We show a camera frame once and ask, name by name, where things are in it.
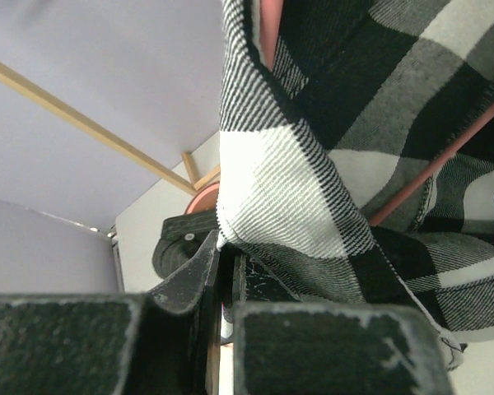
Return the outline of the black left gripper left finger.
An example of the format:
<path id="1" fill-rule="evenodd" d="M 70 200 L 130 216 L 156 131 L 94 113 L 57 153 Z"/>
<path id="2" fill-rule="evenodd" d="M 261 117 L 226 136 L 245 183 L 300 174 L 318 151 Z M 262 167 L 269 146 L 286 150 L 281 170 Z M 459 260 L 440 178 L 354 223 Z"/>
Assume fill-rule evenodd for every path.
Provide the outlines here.
<path id="1" fill-rule="evenodd" d="M 215 394 L 217 232 L 148 292 L 0 295 L 0 394 Z"/>

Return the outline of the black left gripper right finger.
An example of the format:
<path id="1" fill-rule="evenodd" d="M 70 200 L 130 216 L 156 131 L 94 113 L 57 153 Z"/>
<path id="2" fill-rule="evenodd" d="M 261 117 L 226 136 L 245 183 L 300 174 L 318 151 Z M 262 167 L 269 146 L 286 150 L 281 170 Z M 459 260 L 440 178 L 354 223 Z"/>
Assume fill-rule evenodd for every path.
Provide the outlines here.
<path id="1" fill-rule="evenodd" d="M 237 394 L 451 394 L 425 318 L 395 305 L 300 302 L 261 263 L 235 258 Z"/>

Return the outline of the black white checked shirt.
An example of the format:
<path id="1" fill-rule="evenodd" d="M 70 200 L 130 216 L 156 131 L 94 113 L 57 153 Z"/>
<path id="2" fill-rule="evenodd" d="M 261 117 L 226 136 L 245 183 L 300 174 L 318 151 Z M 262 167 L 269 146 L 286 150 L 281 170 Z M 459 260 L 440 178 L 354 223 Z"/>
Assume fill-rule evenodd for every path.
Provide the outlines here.
<path id="1" fill-rule="evenodd" d="M 494 1 L 286 1 L 273 70 L 258 1 L 225 1 L 218 245 L 301 300 L 405 304 L 445 367 L 494 340 Z"/>

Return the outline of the dark green striped shirt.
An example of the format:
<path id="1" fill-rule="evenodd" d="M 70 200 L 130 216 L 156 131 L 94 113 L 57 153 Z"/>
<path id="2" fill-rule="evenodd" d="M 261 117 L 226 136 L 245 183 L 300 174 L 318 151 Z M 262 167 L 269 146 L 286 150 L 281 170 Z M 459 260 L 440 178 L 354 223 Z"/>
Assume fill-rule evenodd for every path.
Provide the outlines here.
<path id="1" fill-rule="evenodd" d="M 197 253 L 207 235 L 217 228 L 215 209 L 164 220 L 151 258 L 157 276 L 165 281 Z"/>

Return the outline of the pink plastic laundry basket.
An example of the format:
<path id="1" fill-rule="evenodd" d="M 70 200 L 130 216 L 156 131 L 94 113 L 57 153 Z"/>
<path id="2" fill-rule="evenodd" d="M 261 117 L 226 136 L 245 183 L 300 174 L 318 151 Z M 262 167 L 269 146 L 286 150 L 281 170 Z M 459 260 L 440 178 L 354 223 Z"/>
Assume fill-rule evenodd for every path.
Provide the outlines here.
<path id="1" fill-rule="evenodd" d="M 220 182 L 203 187 L 188 204 L 185 214 L 193 214 L 213 209 L 217 204 Z"/>

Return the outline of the wooden clothes rack frame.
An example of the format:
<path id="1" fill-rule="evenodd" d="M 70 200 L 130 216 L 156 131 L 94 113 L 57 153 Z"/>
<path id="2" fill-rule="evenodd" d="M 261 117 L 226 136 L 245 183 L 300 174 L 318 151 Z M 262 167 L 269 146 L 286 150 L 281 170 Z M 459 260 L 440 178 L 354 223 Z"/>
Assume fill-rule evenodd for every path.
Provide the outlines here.
<path id="1" fill-rule="evenodd" d="M 1 62 L 0 82 L 191 196 L 203 190 L 207 185 L 215 183 L 221 175 L 221 167 L 216 166 L 200 177 L 193 157 L 184 152 L 182 161 L 189 176 L 184 179 Z"/>

